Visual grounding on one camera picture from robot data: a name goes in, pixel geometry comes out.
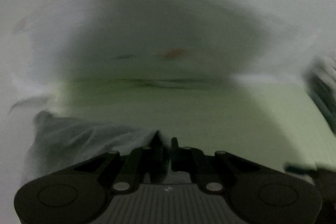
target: metal screw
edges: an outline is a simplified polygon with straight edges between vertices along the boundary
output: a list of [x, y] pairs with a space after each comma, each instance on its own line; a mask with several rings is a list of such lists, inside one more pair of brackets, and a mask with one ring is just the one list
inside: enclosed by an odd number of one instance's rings
[[216, 191], [220, 191], [221, 189], [223, 189], [223, 185], [221, 185], [218, 182], [210, 182], [205, 186], [205, 188], [207, 188], [211, 192], [216, 192]]
[[224, 155], [224, 154], [226, 154], [226, 152], [219, 150], [219, 151], [216, 151], [216, 154]]
[[128, 190], [130, 185], [127, 182], [117, 182], [115, 185], [113, 185], [113, 188], [118, 191], [126, 191]]

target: crumpled fabric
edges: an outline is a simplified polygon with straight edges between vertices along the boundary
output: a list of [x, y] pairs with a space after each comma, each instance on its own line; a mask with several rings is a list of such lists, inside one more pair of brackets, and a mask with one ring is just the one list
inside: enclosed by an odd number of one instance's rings
[[[59, 118], [47, 111], [39, 112], [34, 124], [35, 139], [25, 157], [21, 185], [111, 150], [128, 155], [148, 145], [157, 133], [147, 128]], [[159, 137], [168, 147], [169, 140], [161, 133]]]

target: white fabric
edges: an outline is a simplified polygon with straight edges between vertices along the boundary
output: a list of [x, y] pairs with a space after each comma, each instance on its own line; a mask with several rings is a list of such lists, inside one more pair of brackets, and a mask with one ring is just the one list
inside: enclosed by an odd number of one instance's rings
[[336, 0], [0, 2], [1, 66], [25, 96], [73, 78], [295, 78], [336, 37]]
[[[156, 133], [145, 128], [57, 118], [46, 111], [38, 113], [34, 123], [36, 135], [26, 154], [21, 185], [112, 150], [128, 155], [148, 145]], [[168, 146], [169, 140], [159, 136]]]

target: circular cap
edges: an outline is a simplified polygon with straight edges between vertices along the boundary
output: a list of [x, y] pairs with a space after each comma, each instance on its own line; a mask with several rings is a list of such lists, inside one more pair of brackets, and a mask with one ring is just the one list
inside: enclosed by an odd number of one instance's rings
[[127, 182], [117, 182], [113, 185], [113, 188], [118, 191], [126, 191], [128, 190], [130, 185]]
[[39, 201], [49, 207], [64, 207], [75, 201], [77, 190], [66, 184], [51, 185], [42, 189], [38, 194]]
[[209, 191], [215, 192], [223, 189], [223, 185], [218, 182], [210, 182], [205, 186], [205, 188], [207, 188]]
[[284, 207], [293, 204], [297, 198], [297, 192], [288, 185], [269, 184], [261, 187], [259, 198], [272, 206]]

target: red stain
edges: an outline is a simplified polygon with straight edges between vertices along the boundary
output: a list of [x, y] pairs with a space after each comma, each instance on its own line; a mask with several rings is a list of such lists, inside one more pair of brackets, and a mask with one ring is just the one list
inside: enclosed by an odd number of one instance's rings
[[190, 53], [183, 48], [172, 48], [171, 50], [161, 54], [165, 59], [175, 59], [179, 57], [189, 56]]

